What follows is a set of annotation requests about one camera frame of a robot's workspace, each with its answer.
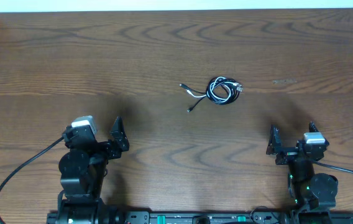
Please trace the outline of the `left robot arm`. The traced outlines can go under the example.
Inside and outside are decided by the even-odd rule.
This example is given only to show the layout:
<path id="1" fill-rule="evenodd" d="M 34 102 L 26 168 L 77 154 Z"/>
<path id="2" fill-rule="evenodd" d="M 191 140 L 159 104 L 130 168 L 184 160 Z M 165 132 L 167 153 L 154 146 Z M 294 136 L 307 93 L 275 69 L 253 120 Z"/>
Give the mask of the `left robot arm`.
<path id="1" fill-rule="evenodd" d="M 63 190 L 58 195 L 58 210 L 47 215 L 47 223 L 124 223 L 124 212 L 106 205 L 101 199 L 106 166 L 129 150 L 122 118 L 118 116 L 110 130 L 112 139 L 99 142 L 92 116 L 76 118 L 62 133 L 70 150 L 58 164 Z"/>

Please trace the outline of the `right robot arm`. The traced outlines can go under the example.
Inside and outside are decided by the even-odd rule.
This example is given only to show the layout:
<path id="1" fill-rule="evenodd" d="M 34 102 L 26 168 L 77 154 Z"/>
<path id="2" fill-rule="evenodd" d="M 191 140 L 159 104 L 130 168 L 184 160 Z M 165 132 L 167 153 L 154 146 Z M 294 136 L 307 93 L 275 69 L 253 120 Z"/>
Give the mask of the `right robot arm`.
<path id="1" fill-rule="evenodd" d="M 266 154 L 274 155 L 277 165 L 288 166 L 288 190 L 296 208 L 291 223 L 331 223 L 330 209 L 336 206 L 338 180 L 333 175 L 315 173 L 315 162 L 324 157 L 329 142 L 310 122 L 309 131 L 294 147 L 282 145 L 280 130 L 271 125 Z"/>

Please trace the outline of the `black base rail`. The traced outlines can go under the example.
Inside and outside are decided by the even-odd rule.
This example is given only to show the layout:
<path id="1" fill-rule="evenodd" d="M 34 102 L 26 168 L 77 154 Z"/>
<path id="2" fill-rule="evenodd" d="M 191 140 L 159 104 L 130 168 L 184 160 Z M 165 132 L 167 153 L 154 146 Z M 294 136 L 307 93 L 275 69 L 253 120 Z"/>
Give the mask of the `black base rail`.
<path id="1" fill-rule="evenodd" d="M 72 223 L 122 223 L 122 224 L 200 224 L 200 223 L 294 223 L 287 214 L 258 211 L 254 213 L 150 213 L 126 212 L 114 219 L 99 221 L 90 217 L 58 217 L 55 213 L 47 215 L 46 224 Z"/>

